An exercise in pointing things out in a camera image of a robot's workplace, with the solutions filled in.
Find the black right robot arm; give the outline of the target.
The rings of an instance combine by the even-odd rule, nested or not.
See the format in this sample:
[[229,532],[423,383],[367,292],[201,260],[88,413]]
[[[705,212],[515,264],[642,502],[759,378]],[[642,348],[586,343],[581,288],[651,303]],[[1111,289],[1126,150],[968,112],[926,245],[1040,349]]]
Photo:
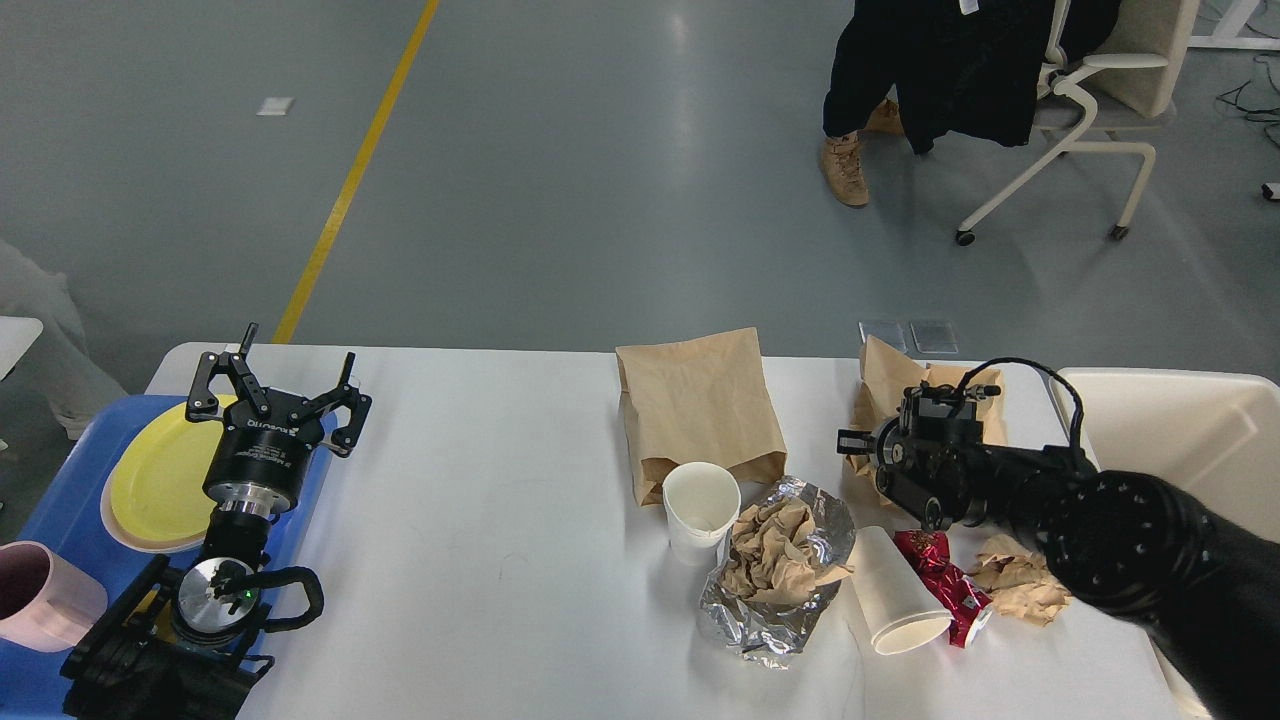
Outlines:
[[1213,717],[1275,719],[1277,542],[1160,477],[1100,470],[1075,389],[1065,445],[987,443],[979,406],[1002,387],[986,370],[892,392],[893,414],[837,450],[923,529],[1000,527],[1042,553],[1076,598],[1143,629]]

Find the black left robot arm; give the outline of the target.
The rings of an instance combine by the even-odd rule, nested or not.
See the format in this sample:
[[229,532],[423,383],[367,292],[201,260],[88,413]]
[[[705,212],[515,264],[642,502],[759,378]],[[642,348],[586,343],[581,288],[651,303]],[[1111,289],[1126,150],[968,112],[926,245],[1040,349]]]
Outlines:
[[262,386],[247,364],[257,333],[205,354],[186,420],[221,427],[204,493],[212,511],[198,555],[174,568],[151,560],[61,665],[61,710],[77,719],[233,719],[273,667],[255,653],[264,633],[294,632],[325,606],[314,570],[268,552],[275,523],[305,493],[314,452],[347,457],[372,406],[347,354],[333,389],[308,398]]

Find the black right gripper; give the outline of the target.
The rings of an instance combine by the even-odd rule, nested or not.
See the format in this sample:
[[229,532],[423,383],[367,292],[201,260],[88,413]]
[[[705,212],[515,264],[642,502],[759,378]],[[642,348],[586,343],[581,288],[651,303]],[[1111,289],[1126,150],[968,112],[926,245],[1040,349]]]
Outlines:
[[879,470],[895,468],[904,460],[902,427],[900,418],[888,418],[873,432],[840,429],[837,430],[838,454],[870,454],[872,464]]

